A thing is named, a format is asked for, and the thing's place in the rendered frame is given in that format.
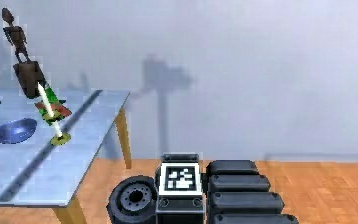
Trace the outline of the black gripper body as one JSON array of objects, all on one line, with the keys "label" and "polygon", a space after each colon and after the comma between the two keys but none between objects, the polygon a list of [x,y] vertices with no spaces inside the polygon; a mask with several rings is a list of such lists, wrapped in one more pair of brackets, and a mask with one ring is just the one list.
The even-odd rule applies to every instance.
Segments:
[{"label": "black gripper body", "polygon": [[155,224],[157,191],[149,176],[131,176],[111,192],[106,206],[111,224]]}]

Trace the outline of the pale grey table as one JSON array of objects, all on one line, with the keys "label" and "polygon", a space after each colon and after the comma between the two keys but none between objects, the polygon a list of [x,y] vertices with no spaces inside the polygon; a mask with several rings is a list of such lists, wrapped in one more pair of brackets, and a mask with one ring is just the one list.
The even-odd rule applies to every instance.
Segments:
[{"label": "pale grey table", "polygon": [[50,144],[55,135],[34,107],[14,89],[0,89],[0,126],[22,118],[38,122],[33,136],[0,144],[0,207],[57,208],[69,212],[81,181],[106,134],[122,113],[127,90],[58,90],[72,114],[60,122],[72,139]]}]

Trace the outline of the blue bowl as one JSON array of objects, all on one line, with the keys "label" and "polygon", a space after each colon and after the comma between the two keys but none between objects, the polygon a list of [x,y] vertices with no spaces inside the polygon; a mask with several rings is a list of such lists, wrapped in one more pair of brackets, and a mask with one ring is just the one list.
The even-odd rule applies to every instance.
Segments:
[{"label": "blue bowl", "polygon": [[29,139],[37,129],[37,121],[23,118],[0,125],[0,143],[18,144]]}]

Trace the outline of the brown figure statue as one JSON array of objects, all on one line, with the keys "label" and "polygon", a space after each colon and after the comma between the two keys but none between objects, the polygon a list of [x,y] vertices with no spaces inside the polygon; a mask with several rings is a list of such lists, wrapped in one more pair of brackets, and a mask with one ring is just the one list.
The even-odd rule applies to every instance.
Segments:
[{"label": "brown figure statue", "polygon": [[3,32],[8,42],[14,47],[14,54],[17,63],[13,65],[18,82],[23,93],[29,99],[40,96],[38,85],[44,85],[46,79],[37,61],[30,59],[27,51],[27,39],[24,30],[14,24],[14,16],[11,11],[4,7],[2,9],[2,19],[7,23]]}]

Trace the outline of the white candle on brass holder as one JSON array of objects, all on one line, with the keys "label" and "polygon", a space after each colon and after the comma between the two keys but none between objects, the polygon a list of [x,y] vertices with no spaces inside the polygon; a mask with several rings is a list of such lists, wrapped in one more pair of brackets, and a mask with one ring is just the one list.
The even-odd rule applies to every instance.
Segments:
[{"label": "white candle on brass holder", "polygon": [[66,144],[71,139],[71,135],[69,133],[63,132],[61,130],[60,125],[59,125],[58,121],[56,120],[57,116],[55,115],[55,113],[51,107],[51,104],[47,98],[45,89],[43,88],[43,86],[41,84],[38,84],[38,91],[40,93],[43,104],[47,111],[47,118],[49,118],[51,120],[51,124],[55,130],[55,136],[50,140],[51,144],[54,146]]}]

